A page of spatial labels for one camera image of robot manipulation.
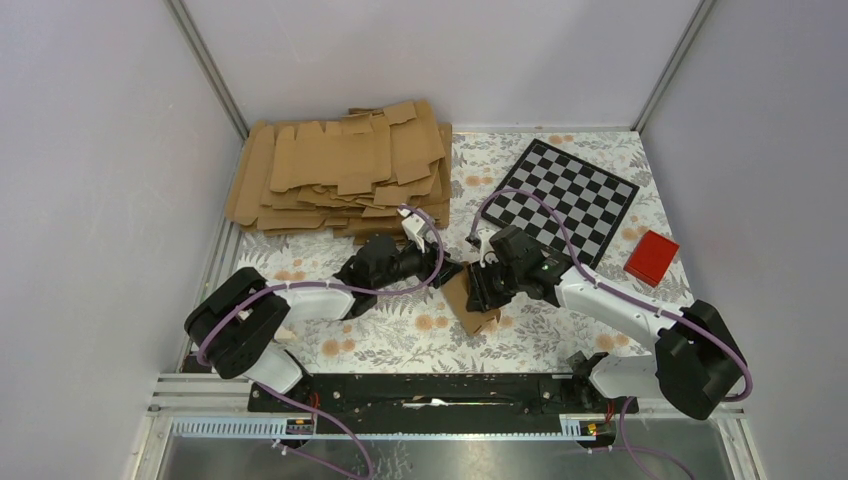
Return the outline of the brown cardboard box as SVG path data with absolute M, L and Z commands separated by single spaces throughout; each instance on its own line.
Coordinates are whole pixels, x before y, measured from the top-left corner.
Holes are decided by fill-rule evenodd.
M 440 290 L 451 312 L 459 321 L 464 332 L 469 336 L 476 336 L 486 328 L 497 325 L 501 320 L 501 311 L 499 309 L 485 312 L 467 309 L 468 301 L 471 298 L 471 284 L 467 262 L 462 263 L 462 270 L 442 285 Z

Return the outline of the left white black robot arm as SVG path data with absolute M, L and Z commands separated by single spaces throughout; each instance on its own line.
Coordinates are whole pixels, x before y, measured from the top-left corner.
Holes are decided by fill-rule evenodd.
M 311 387 L 294 356 L 274 344 L 285 321 L 350 320 L 398 282 L 415 278 L 420 288 L 438 289 L 462 270 L 437 242 L 398 247 L 392 237 L 374 235 L 327 281 L 271 287 L 255 268 L 241 268 L 188 315 L 184 329 L 200 363 L 223 379 L 259 383 L 282 408 L 296 411 Z

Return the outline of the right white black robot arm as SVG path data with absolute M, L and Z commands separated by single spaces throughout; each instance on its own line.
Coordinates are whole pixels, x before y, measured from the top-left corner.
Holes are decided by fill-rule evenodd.
M 574 355 L 575 402 L 597 412 L 620 397 L 664 399 L 705 420 L 744 377 L 747 364 L 718 310 L 697 300 L 662 303 L 623 289 L 568 254 L 546 253 L 523 230 L 471 233 L 479 252 L 469 266 L 469 311 L 510 303 L 519 293 L 598 320 L 645 349 L 640 356 Z

